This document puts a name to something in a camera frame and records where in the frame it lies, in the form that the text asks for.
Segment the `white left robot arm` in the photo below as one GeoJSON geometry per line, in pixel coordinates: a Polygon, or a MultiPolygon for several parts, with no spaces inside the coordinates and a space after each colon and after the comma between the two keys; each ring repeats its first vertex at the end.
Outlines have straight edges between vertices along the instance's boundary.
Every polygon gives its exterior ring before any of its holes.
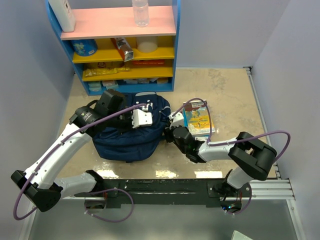
{"type": "Polygon", "coordinates": [[[108,89],[98,100],[76,109],[52,146],[32,166],[11,175],[20,188],[18,197],[26,196],[36,209],[46,212],[64,197],[80,193],[99,196],[104,190],[104,180],[94,170],[65,179],[57,176],[70,159],[106,127],[131,126],[130,120],[122,119],[133,110],[131,106],[124,108],[125,99],[124,94],[108,89]]]}

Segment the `navy blue student backpack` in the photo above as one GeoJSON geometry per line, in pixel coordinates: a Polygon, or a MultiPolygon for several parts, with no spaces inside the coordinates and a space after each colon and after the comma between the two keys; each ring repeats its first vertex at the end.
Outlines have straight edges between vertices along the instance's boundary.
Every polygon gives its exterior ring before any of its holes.
{"type": "Polygon", "coordinates": [[[171,114],[170,103],[156,92],[125,93],[126,107],[147,104],[152,113],[152,125],[122,131],[107,127],[93,137],[92,141],[99,156],[106,160],[132,163],[149,158],[158,144],[165,139],[163,132],[171,114]]]}

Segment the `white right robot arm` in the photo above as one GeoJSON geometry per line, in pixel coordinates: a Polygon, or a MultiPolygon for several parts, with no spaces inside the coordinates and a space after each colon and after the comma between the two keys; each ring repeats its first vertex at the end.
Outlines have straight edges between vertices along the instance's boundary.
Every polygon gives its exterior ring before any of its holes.
{"type": "Polygon", "coordinates": [[[277,156],[273,147],[259,139],[253,139],[245,131],[228,143],[220,141],[208,144],[204,140],[197,140],[184,126],[167,126],[164,136],[168,143],[174,143],[193,163],[233,160],[237,168],[230,170],[224,180],[213,187],[215,192],[230,197],[235,196],[252,180],[266,180],[277,156]]]}

